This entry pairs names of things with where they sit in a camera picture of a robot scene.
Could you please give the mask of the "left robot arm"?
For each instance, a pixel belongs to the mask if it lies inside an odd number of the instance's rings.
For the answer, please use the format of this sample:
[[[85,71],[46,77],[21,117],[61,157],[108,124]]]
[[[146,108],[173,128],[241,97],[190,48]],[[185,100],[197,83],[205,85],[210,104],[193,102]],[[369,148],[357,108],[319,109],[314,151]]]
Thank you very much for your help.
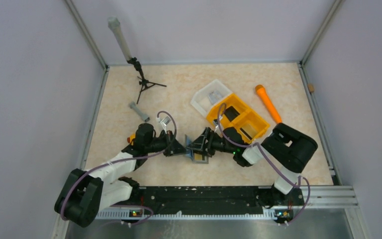
[[[137,170],[150,157],[160,154],[170,157],[186,154],[171,130],[156,136],[154,127],[142,123],[129,144],[114,158],[88,170],[74,169],[55,202],[54,211],[66,221],[83,228],[97,214],[118,202],[133,206],[139,201],[138,183],[126,174]]]

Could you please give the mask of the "grey leather card holder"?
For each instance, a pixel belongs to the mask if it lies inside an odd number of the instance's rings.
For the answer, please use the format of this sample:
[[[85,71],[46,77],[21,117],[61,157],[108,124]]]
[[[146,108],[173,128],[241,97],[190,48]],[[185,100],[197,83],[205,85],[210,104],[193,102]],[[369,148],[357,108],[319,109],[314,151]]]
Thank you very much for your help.
[[[192,143],[191,138],[188,135],[185,135],[185,145],[188,146],[189,144]],[[195,153],[191,149],[187,149],[185,153],[185,157],[189,158],[192,163],[194,164],[208,164],[208,157],[203,156],[201,154]]]

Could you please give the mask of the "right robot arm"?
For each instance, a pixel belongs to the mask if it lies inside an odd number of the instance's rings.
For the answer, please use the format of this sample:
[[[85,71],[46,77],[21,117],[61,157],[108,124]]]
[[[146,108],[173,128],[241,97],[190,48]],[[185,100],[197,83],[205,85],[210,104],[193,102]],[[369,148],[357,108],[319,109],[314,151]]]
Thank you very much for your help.
[[[218,151],[231,153],[242,167],[266,160],[278,174],[273,184],[272,200],[278,205],[285,205],[292,198],[291,190],[300,187],[301,173],[318,149],[318,144],[310,136],[279,123],[262,142],[253,143],[245,143],[233,127],[220,132],[207,127],[186,148],[202,157],[212,157]]]

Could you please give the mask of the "orange card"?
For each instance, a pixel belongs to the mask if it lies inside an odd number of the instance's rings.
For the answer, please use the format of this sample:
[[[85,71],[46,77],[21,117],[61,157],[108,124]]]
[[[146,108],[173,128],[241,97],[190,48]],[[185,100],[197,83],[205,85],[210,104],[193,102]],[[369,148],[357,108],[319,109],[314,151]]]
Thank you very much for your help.
[[[194,154],[192,161],[193,161],[193,163],[207,164],[208,158],[204,155],[201,155],[201,154]]]

